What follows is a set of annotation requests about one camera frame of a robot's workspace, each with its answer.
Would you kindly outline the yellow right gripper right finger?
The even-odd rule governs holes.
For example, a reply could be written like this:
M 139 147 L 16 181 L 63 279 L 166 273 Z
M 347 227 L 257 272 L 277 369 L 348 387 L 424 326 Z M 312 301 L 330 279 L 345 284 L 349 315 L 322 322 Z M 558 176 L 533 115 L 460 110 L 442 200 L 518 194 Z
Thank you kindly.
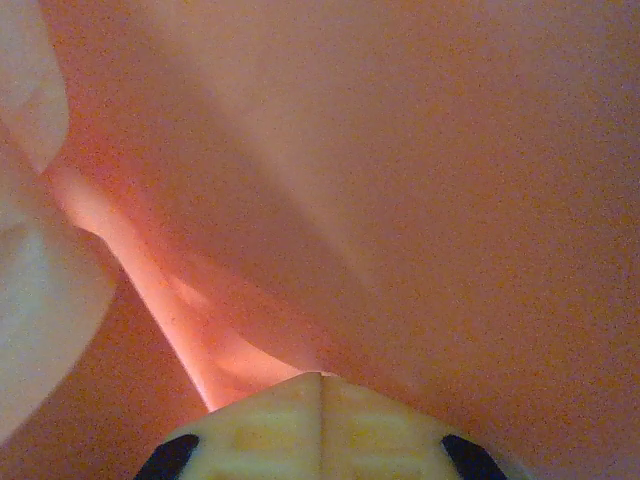
M 531 480 L 495 447 L 336 376 L 322 378 L 322 480 Z

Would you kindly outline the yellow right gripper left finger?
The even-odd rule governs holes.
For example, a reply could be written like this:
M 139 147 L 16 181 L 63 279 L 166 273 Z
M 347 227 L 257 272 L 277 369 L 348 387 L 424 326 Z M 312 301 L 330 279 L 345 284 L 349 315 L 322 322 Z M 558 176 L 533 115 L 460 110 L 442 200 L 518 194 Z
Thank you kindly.
M 174 430 L 133 480 L 321 480 L 321 375 L 298 375 Z

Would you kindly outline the orange wrapping paper sheet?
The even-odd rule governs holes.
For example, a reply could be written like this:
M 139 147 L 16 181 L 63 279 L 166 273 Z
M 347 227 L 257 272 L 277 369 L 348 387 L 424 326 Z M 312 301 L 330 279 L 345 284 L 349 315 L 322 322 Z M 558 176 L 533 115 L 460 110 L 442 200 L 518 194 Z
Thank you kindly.
M 309 370 L 640 480 L 640 0 L 0 0 L 0 480 Z

